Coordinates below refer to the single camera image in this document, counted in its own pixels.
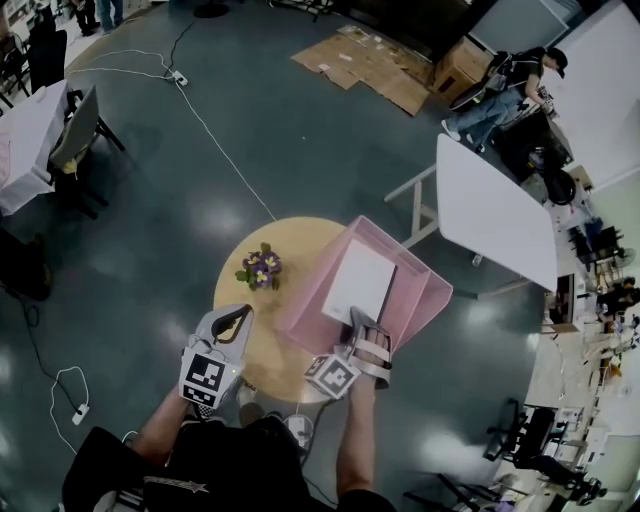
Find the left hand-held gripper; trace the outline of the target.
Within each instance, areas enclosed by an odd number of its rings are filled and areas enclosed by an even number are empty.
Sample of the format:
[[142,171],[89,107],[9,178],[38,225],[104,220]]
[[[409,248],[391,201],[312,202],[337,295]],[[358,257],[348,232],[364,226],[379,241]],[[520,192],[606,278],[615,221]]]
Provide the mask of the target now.
[[179,395],[198,406],[217,409],[245,364],[242,360],[253,323],[249,304],[233,304],[206,313],[192,344],[184,348],[178,381]]

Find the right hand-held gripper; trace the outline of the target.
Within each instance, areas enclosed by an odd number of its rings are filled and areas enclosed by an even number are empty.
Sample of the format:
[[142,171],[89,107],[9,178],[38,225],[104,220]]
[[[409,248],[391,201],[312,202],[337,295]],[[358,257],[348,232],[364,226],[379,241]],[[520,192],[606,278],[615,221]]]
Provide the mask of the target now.
[[[385,333],[388,336],[389,334],[356,306],[351,307],[350,317],[351,339],[347,343],[335,346],[332,353],[315,357],[304,373],[307,384],[333,400],[342,399],[361,375],[373,378],[376,389],[388,388],[391,380],[392,361],[389,368],[382,368],[353,355],[355,342],[359,339],[367,341],[370,331],[376,334]],[[392,343],[390,336],[389,338],[392,359]]]

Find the pink plastic storage box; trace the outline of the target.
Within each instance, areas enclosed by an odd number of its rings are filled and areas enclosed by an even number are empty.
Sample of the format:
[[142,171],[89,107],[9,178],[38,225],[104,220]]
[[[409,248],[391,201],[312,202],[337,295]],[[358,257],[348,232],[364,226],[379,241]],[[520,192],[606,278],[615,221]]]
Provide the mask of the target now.
[[356,239],[397,265],[379,321],[391,336],[393,352],[406,345],[448,305],[453,287],[389,234],[364,216],[334,237],[295,280],[292,295],[276,317],[275,326],[289,341],[313,354],[329,352],[347,338],[345,325],[322,313],[339,262]]

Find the person's right forearm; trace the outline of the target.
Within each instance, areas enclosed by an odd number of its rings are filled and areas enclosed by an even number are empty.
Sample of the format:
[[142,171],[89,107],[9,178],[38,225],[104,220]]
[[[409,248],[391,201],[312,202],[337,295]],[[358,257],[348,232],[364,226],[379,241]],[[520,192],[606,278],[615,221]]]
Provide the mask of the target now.
[[349,390],[348,411],[336,461],[336,493],[372,491],[375,464],[375,380],[361,375]]

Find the person's left forearm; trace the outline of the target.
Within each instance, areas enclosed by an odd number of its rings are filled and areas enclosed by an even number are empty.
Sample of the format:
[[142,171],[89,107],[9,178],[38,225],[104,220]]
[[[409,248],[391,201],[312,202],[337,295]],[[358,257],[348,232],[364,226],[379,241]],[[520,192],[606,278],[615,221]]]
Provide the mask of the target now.
[[182,430],[200,421],[190,413],[188,400],[171,390],[133,438],[130,448],[151,467],[164,466]]

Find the person's right hand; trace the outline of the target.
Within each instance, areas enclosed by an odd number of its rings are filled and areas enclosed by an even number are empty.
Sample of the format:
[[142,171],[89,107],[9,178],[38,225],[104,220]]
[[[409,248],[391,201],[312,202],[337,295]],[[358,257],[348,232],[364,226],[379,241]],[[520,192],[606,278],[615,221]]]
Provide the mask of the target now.
[[385,333],[373,328],[364,329],[355,342],[353,355],[374,366],[389,368],[391,364],[390,338]]

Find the purple potted flowers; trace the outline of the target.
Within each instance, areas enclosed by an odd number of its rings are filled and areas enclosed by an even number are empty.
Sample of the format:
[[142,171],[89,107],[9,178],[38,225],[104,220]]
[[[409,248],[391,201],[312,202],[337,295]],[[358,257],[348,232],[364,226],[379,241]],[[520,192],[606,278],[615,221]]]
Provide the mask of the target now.
[[242,260],[242,267],[235,272],[235,278],[245,283],[252,291],[278,290],[282,271],[283,263],[280,256],[269,243],[262,242],[258,251],[250,252]]

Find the person's black shirt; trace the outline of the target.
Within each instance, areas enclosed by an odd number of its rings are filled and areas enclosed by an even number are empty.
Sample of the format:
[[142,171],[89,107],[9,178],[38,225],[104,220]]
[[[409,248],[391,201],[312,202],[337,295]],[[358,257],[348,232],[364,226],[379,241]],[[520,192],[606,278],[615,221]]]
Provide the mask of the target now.
[[329,507],[313,498],[283,423],[246,428],[184,425],[165,466],[94,428],[64,480],[66,512],[396,512],[384,497],[353,490]]

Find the white folding table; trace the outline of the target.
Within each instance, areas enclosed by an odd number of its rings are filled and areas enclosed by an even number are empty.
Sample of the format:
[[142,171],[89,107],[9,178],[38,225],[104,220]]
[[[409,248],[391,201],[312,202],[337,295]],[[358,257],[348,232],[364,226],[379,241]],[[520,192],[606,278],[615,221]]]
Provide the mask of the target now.
[[529,282],[557,290],[554,227],[547,210],[479,155],[445,134],[435,163],[384,197],[413,192],[409,249],[435,231],[520,278],[494,295]]

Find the black office chair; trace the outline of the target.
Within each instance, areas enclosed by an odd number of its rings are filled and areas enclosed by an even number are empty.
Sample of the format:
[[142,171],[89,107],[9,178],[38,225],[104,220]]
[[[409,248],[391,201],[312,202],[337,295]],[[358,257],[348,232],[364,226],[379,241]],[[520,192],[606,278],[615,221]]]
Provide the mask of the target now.
[[516,468],[527,469],[532,459],[544,453],[555,424],[555,408],[508,398],[498,423],[486,431],[489,441],[483,458],[490,462],[505,460]]

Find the black equipment cart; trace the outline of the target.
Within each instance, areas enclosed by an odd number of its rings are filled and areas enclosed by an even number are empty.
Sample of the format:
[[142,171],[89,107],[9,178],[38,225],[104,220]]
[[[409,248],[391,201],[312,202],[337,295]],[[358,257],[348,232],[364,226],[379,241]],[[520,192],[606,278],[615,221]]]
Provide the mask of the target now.
[[568,139],[542,111],[498,129],[494,140],[502,162],[520,182],[536,171],[562,170],[574,161]]

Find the grey backed black chair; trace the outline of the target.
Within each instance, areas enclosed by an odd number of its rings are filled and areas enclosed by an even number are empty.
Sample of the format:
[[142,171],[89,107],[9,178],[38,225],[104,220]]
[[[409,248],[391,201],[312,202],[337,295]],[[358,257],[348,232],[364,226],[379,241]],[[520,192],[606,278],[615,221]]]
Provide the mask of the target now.
[[80,164],[98,136],[110,141],[121,152],[125,151],[125,146],[101,117],[95,86],[86,91],[71,90],[67,100],[69,106],[62,135],[48,156],[50,185],[70,207],[95,220],[97,213],[86,204],[84,197],[101,206],[109,203],[81,182],[78,177]]

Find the flattened brown cardboard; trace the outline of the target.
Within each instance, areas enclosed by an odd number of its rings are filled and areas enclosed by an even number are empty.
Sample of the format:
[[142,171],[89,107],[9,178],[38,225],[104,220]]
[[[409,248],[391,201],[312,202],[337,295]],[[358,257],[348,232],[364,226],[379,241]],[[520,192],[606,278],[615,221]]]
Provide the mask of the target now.
[[430,95],[433,65],[416,52],[354,25],[292,56],[344,90],[361,82],[411,116]]

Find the table with white cloth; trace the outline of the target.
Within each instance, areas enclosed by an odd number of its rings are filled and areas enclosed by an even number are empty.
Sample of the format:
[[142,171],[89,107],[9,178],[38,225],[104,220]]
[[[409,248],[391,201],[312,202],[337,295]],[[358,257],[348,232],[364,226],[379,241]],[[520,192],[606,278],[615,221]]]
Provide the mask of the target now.
[[66,80],[42,87],[0,117],[0,215],[54,191],[47,166],[64,129],[68,91]]

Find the brown cardboard box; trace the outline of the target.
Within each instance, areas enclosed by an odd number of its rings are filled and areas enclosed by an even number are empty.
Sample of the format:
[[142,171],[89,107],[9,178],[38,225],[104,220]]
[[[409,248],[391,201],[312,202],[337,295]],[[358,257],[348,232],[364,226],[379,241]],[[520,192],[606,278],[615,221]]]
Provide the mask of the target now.
[[437,63],[431,90],[450,105],[469,87],[480,82],[494,55],[467,37],[447,52]]

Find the black round stand base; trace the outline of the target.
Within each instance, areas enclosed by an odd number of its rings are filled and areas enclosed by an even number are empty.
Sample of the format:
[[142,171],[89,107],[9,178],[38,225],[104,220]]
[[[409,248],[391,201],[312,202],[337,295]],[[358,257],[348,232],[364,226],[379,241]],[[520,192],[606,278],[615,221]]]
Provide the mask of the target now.
[[197,19],[215,19],[229,13],[229,6],[217,0],[207,0],[204,4],[197,6],[193,10],[193,15]]

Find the grey partition panel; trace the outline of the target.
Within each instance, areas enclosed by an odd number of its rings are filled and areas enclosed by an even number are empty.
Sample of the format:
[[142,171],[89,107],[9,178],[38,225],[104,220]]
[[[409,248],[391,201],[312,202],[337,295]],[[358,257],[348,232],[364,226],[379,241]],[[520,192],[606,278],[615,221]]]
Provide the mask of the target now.
[[498,0],[469,36],[496,53],[546,47],[569,28],[569,0]]

